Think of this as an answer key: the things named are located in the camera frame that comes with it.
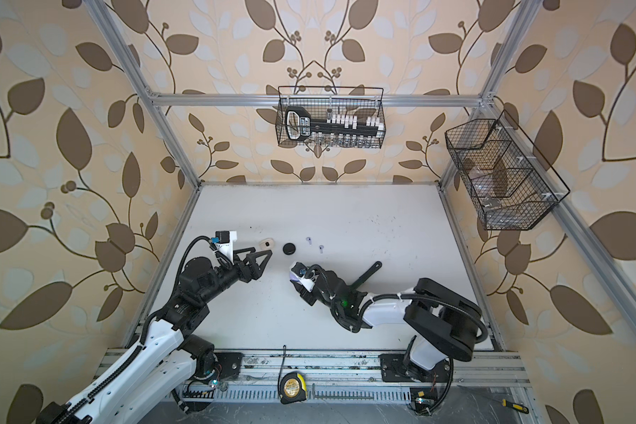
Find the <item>white earbud charging case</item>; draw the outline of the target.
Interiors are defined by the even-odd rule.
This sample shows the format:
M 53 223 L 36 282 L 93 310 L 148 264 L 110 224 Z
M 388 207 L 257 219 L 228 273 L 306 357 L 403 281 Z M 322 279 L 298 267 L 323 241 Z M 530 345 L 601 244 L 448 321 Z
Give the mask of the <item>white earbud charging case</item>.
M 260 242 L 261 250 L 272 250 L 275 247 L 275 240 L 273 238 L 265 238 Z

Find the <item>black round earbud case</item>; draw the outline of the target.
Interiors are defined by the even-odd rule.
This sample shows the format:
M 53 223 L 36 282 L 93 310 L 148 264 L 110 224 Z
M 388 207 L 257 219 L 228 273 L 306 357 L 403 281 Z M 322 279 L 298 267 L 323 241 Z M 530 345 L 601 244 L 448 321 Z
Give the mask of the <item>black round earbud case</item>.
M 282 250 L 285 255 L 293 255 L 296 252 L 296 246 L 293 243 L 286 243 Z

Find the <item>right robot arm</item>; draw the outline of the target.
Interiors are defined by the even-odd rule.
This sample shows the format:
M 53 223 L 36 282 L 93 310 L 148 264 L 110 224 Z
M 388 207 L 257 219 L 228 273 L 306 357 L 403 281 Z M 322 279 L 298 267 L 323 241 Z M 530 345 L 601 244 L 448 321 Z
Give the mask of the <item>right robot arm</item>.
M 448 378 L 454 362 L 470 362 L 475 346 L 489 337 L 482 310 L 471 300 L 423 277 L 402 293 L 373 294 L 360 287 L 382 264 L 377 261 L 353 284 L 318 264 L 293 263 L 290 281 L 308 305 L 321 302 L 343 329 L 355 334 L 381 325 L 405 324 L 414 330 L 400 359 L 382 359 L 383 381 Z

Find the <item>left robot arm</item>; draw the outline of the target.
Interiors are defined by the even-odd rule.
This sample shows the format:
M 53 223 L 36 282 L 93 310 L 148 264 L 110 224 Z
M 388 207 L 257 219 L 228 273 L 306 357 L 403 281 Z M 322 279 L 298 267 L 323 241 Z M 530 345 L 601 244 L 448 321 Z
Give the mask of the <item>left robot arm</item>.
M 209 302 L 236 282 L 263 276 L 272 252 L 196 240 L 208 243 L 219 265 L 183 254 L 171 297 L 147 317 L 136 342 L 67 403 L 45 406 L 36 422 L 137 423 L 185 381 L 217 371 L 213 344 L 194 331 L 210 312 Z

